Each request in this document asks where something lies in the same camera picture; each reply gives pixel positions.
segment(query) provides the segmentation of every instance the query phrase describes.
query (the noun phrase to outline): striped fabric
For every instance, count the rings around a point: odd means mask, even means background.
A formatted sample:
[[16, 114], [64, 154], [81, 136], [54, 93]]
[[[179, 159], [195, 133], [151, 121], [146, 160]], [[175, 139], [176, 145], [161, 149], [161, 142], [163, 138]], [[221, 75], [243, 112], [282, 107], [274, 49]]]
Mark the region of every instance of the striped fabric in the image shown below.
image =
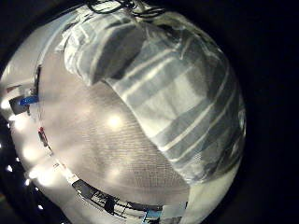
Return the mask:
[[208, 36], [159, 27], [120, 11], [67, 30], [68, 71], [104, 80], [145, 135], [189, 184], [221, 173], [241, 154], [245, 111], [234, 71]]

